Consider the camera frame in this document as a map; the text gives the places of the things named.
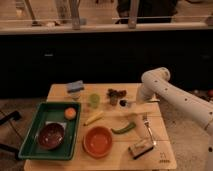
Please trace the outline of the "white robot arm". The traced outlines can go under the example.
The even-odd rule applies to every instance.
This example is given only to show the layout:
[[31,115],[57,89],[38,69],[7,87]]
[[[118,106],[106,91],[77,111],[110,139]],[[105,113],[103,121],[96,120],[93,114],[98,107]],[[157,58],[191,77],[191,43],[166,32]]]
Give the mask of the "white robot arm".
[[135,102],[146,103],[158,94],[196,121],[210,136],[205,171],[213,171],[213,104],[170,84],[170,77],[170,71],[165,67],[144,72]]

